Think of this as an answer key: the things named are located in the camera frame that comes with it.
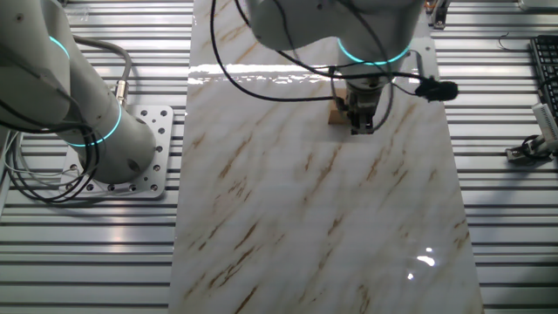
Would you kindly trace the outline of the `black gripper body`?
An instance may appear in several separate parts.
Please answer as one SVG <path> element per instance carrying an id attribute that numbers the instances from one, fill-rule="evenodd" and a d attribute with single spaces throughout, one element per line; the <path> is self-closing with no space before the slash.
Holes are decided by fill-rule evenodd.
<path id="1" fill-rule="evenodd" d="M 365 88 L 354 85 L 347 85 L 346 87 L 346 105 L 349 111 L 374 116 L 384 87 L 382 85 Z"/>

